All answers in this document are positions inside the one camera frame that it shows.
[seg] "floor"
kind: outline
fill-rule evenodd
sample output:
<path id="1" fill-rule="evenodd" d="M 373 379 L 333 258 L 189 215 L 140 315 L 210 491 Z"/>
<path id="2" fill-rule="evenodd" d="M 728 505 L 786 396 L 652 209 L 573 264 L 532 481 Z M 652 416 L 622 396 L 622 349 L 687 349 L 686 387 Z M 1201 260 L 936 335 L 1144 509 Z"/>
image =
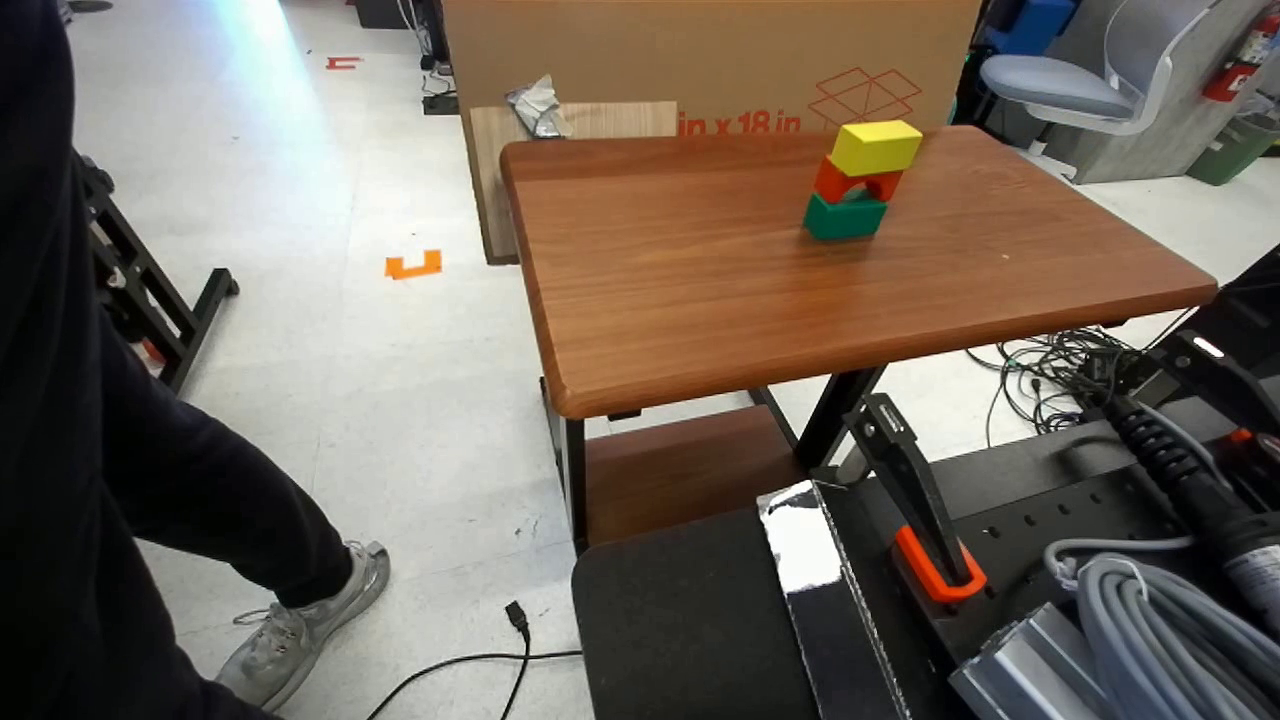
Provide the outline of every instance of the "floor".
<path id="1" fill-rule="evenodd" d="M 573 550 L 537 396 L 519 268 L 488 268 L 456 119 L 419 116 L 413 32 L 364 32 L 336 0 L 116 0 L 77 18 L 77 145 L 175 286 L 235 271 L 189 399 L 274 453 L 348 538 L 394 550 L 388 595 L 333 642 L 284 716 L 353 720 L 408 672 L 460 653 L 578 648 Z M 1080 190 L 1160 244 L 1234 280 L 1280 240 L 1280 164 L 1228 190 L 1197 181 Z M 446 252 L 429 280 L 385 258 Z M 1168 315 L 1122 330 L 1144 343 Z M 817 379 L 775 387 L 800 420 Z M 996 376 L 966 356 L 884 379 L 928 455 L 984 446 Z M 996 412 L 991 436 L 1026 436 Z M 199 672 L 268 604 L 230 570 L 148 550 Z M 499 716 L 514 663 L 408 689 L 385 716 Z M 518 716 L 593 716 L 581 659 L 537 663 Z"/>

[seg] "stacked blocks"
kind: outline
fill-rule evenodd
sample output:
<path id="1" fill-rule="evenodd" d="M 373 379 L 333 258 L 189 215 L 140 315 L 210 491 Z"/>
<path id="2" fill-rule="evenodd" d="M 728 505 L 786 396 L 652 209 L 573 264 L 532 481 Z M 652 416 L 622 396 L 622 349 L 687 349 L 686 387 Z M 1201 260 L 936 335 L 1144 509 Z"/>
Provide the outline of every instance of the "stacked blocks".
<path id="1" fill-rule="evenodd" d="M 806 211 L 810 237 L 826 244 L 875 237 L 919 141 L 905 119 L 845 126 L 814 181 L 817 196 Z"/>

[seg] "wire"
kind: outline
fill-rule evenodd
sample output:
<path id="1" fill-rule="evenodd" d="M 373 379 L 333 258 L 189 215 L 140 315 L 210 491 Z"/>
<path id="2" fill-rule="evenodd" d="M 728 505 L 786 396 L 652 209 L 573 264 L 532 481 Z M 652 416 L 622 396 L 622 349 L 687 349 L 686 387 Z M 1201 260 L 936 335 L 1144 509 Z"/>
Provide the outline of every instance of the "wire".
<path id="1" fill-rule="evenodd" d="M 1175 571 L 1105 551 L 1080 625 L 1116 716 L 1280 716 L 1280 644 Z"/>
<path id="2" fill-rule="evenodd" d="M 1144 360 L 1144 354 L 1122 343 L 1105 330 L 1073 330 L 991 349 L 1001 360 L 966 349 L 977 370 L 1001 376 L 984 412 L 987 449 L 1001 399 L 1037 431 L 1065 431 L 1087 420 L 1080 396 L 1122 396 L 1123 370 Z"/>
<path id="3" fill-rule="evenodd" d="M 518 684 L 514 684 L 514 696 L 507 696 L 507 703 L 504 703 L 504 716 L 499 716 L 499 720 L 507 720 L 507 716 L 514 716 L 514 708 L 518 708 L 518 696 L 519 696 L 519 684 L 525 684 L 525 672 L 528 672 L 528 653 L 532 653 L 532 631 L 528 631 L 528 616 L 525 616 L 525 608 L 519 608 L 519 604 L 507 604 L 507 622 L 514 622 L 514 628 L 519 631 L 519 642 L 525 642 L 525 657 L 519 657 L 519 672 L 518 672 Z"/>
<path id="4" fill-rule="evenodd" d="M 425 678 L 431 678 L 431 672 L 446 672 L 446 668 L 491 663 L 491 659 L 545 663 L 545 659 L 570 659 L 570 657 L 584 657 L 584 653 L 581 653 L 581 648 L 565 648 L 565 653 L 473 653 L 473 657 L 454 657 L 454 659 L 442 659 L 442 663 L 429 663 L 429 668 L 403 678 L 403 680 L 368 714 L 368 720 L 376 720 L 379 714 L 388 714 L 394 702 L 398 702 L 408 684 L 416 684 L 416 680 L 425 680 Z"/>
<path id="5" fill-rule="evenodd" d="M 1076 593 L 1076 559 L 1065 559 L 1067 551 L 1186 551 L 1197 538 L 1156 538 L 1156 541 L 1113 541 L 1113 538 L 1067 538 L 1043 543 L 1043 570 L 1065 587 Z"/>
<path id="6" fill-rule="evenodd" d="M 504 716 L 499 716 L 499 720 L 507 720 L 514 708 L 518 708 L 518 696 L 519 696 L 519 689 L 525 689 L 525 672 L 528 672 L 532 659 L 581 657 L 581 653 L 539 653 L 539 657 L 532 657 L 532 628 L 528 628 L 528 616 L 525 616 L 519 601 L 514 601 L 504 612 L 507 612 L 507 625 L 514 625 L 514 628 L 519 631 L 519 642 L 525 642 L 519 657 L 518 657 L 518 653 L 478 653 L 478 657 L 454 657 L 454 659 L 446 659 L 446 663 L 429 663 L 429 668 L 403 678 L 403 680 L 368 714 L 368 720 L 376 720 L 408 684 L 416 684 L 416 680 L 425 680 L 425 678 L 431 678 L 431 672 L 446 672 L 446 668 L 456 668 L 456 663 L 478 663 L 478 659 L 519 659 L 518 684 L 514 684 L 507 703 L 504 703 Z"/>

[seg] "black stand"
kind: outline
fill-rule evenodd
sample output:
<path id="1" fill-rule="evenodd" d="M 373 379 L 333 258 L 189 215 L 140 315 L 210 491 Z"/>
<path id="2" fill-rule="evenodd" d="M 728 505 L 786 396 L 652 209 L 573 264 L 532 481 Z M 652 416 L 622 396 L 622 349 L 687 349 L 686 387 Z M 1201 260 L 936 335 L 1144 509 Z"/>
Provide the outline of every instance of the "black stand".
<path id="1" fill-rule="evenodd" d="M 196 310 L 189 310 L 189 301 L 174 290 L 148 244 L 113 203 L 113 177 L 83 155 L 81 191 L 90 209 L 90 250 L 97 260 L 104 310 L 127 343 L 148 343 L 159 354 L 159 379 L 175 391 L 191 373 L 191 360 L 214 330 L 217 310 L 230 298 L 242 298 L 242 286 L 230 268 L 217 268 Z"/>
<path id="2" fill-rule="evenodd" d="M 1234 430 L 1201 399 L 1168 412 L 1201 440 Z M 931 471 L 957 534 L 991 578 L 960 612 L 919 608 L 900 579 L 890 550 L 900 512 L 879 483 L 826 491 L 914 716 L 928 720 L 970 716 L 946 678 L 984 638 L 1057 595 L 1040 571 L 1048 541 L 1175 534 L 1107 425 L 952 455 Z M 589 550 L 573 571 L 573 608 L 599 720 L 817 720 L 757 509 Z M 848 668 L 848 684 L 884 680 Z"/>

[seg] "sneaker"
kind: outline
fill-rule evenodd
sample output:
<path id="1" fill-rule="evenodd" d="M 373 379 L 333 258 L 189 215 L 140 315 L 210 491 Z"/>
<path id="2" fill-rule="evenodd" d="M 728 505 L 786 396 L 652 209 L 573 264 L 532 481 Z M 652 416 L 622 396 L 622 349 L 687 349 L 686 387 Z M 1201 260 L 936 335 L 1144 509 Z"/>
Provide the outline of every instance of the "sneaker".
<path id="1" fill-rule="evenodd" d="M 265 628 L 253 631 L 234 659 L 217 672 L 217 684 L 243 703 L 275 714 L 314 672 L 328 638 L 361 616 L 394 579 L 394 556 L 379 543 L 348 543 L 353 579 L 310 608 L 265 612 Z"/>
<path id="2" fill-rule="evenodd" d="M 507 95 L 507 107 L 518 112 L 519 128 L 532 141 L 558 141 L 559 133 L 559 95 L 558 95 L 558 81 L 539 76 L 528 89 Z"/>
<path id="3" fill-rule="evenodd" d="M 454 66 L 425 68 L 425 116 L 456 116 L 456 81 Z"/>

